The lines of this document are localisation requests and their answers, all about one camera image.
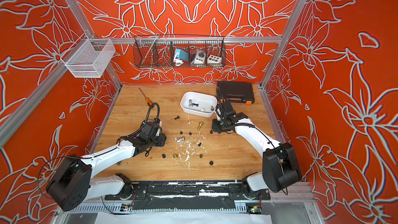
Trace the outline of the silver chess knight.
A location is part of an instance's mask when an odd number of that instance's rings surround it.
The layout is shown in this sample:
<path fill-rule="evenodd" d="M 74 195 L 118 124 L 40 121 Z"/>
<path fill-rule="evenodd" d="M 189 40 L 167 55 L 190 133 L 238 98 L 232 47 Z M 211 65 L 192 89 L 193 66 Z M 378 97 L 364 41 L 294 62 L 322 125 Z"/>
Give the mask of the silver chess knight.
<path fill-rule="evenodd" d="M 184 136 L 180 136 L 180 137 L 176 138 L 176 142 L 177 143 L 182 143 L 184 141 L 185 141 L 185 137 Z"/>

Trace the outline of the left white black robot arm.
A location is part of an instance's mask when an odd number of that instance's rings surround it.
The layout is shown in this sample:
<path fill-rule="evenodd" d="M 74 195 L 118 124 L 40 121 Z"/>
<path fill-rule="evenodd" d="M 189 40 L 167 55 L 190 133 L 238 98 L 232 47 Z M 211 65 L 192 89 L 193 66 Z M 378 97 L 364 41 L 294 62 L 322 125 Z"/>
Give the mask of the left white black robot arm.
<path fill-rule="evenodd" d="M 67 156 L 49 180 L 46 193 L 65 212 L 93 198 L 111 195 L 128 200 L 135 197 L 136 190 L 126 175 L 97 175 L 118 162 L 141 153 L 148 154 L 152 147 L 163 147 L 166 135 L 163 134 L 161 125 L 160 119 L 154 119 L 143 123 L 137 134 L 121 138 L 110 148 L 82 157 Z"/>

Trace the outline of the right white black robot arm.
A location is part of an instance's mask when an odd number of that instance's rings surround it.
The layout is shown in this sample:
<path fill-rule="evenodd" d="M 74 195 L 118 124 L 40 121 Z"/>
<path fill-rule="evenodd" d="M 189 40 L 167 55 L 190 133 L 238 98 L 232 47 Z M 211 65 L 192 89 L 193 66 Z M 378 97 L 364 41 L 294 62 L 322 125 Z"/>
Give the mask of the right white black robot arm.
<path fill-rule="evenodd" d="M 212 121 L 216 133 L 236 133 L 243 137 L 262 157 L 262 171 L 244 177 L 242 188 L 246 196 L 261 190 L 285 191 L 302 180 L 294 147 L 281 143 L 258 128 L 244 113 L 237 113 L 230 101 L 221 100 Z"/>

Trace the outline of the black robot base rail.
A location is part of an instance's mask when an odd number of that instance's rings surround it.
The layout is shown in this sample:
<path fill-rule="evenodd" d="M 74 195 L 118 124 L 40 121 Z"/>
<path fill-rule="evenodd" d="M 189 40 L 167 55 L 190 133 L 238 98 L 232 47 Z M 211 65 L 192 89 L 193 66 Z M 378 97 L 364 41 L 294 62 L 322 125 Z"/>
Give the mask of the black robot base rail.
<path fill-rule="evenodd" d="M 134 181 L 133 193 L 123 200 L 106 195 L 105 203 L 126 203 L 132 211 L 236 211 L 270 200 L 269 190 L 244 195 L 241 180 Z"/>

